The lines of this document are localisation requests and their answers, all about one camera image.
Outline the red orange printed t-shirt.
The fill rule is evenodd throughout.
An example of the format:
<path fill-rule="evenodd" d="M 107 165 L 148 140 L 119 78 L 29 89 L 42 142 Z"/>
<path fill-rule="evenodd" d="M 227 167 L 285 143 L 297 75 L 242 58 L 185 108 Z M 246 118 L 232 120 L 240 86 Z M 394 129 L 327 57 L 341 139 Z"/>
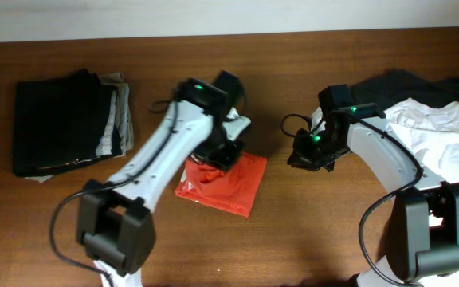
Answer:
<path fill-rule="evenodd" d="M 245 152 L 229 171 L 188 159 L 175 195 L 247 218 L 266 165 L 266 158 Z"/>

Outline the folded black garment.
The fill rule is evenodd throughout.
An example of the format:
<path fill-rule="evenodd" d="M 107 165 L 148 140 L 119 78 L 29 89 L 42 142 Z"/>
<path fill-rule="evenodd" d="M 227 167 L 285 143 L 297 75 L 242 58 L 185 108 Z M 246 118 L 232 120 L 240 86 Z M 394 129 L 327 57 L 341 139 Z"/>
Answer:
<path fill-rule="evenodd" d="M 13 173 L 58 175 L 114 155 L 96 156 L 116 88 L 86 69 L 15 85 Z"/>

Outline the white t-shirt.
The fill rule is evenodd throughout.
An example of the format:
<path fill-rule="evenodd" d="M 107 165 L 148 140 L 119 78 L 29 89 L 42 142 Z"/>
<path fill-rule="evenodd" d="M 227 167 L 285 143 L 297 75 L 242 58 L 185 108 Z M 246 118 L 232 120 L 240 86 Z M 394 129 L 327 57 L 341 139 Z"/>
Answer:
<path fill-rule="evenodd" d="M 413 99 L 385 111 L 394 132 L 431 171 L 450 183 L 459 182 L 459 102 L 431 108 Z M 459 286 L 459 272 L 425 277 L 425 286 Z"/>

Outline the folded white patterned garment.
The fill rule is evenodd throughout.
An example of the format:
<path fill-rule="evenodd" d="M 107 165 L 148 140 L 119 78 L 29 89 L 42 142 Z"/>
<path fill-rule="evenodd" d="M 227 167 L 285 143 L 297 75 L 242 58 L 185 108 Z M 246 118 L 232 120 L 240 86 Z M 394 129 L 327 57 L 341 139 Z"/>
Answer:
<path fill-rule="evenodd" d="M 117 92 L 113 92 L 110 99 L 108 121 L 104 128 L 104 133 L 100 138 L 100 142 L 96 147 L 96 156 L 102 157 L 104 155 L 111 155 L 112 153 L 112 134 L 116 119 L 116 102 Z"/>

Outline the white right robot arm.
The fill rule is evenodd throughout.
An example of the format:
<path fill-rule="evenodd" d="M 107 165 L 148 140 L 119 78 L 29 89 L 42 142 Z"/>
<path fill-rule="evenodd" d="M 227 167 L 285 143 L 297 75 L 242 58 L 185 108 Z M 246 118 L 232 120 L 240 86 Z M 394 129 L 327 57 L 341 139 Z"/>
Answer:
<path fill-rule="evenodd" d="M 449 183 L 418 159 L 374 103 L 356 104 L 347 85 L 322 90 L 321 118 L 292 134 L 288 165 L 333 171 L 349 152 L 358 155 L 386 189 L 364 212 L 358 238 L 369 270 L 354 275 L 353 286 L 419 286 L 424 277 L 459 272 L 459 183 Z M 388 200 L 394 205 L 385 233 L 385 255 L 374 262 L 367 252 L 364 226 Z"/>

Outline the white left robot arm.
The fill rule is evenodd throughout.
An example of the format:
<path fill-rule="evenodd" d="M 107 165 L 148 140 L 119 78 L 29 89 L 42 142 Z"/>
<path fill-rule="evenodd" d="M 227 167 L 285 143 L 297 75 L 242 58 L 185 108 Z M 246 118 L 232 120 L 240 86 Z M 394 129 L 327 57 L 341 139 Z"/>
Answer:
<path fill-rule="evenodd" d="M 80 197 L 76 239 L 105 286 L 140 286 L 140 271 L 156 241 L 152 214 L 177 170 L 194 157 L 228 171 L 243 148 L 249 118 L 238 113 L 245 90 L 220 72 L 207 84 L 178 84 L 160 125 L 138 153 L 106 183 L 89 181 Z"/>

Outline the dark green t-shirt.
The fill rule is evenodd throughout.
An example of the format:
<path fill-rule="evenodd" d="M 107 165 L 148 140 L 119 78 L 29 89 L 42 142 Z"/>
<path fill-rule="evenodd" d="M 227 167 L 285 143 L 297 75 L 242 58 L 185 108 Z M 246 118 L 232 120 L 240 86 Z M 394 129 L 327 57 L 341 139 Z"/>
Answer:
<path fill-rule="evenodd" d="M 351 95 L 356 104 L 374 103 L 382 110 L 410 98 L 431 108 L 443 108 L 459 102 L 459 77 L 428 81 L 404 69 L 390 69 L 352 85 Z"/>

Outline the folded olive grey garment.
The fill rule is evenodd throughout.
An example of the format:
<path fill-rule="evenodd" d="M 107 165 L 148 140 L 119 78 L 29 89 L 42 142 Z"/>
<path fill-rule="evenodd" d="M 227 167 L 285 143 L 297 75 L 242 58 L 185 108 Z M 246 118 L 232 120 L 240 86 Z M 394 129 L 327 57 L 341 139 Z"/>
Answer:
<path fill-rule="evenodd" d="M 107 73 L 99 75 L 104 85 L 112 85 L 117 92 L 116 119 L 112 134 L 112 153 L 114 156 L 125 156 L 134 147 L 134 132 L 129 107 L 130 89 L 124 74 Z"/>

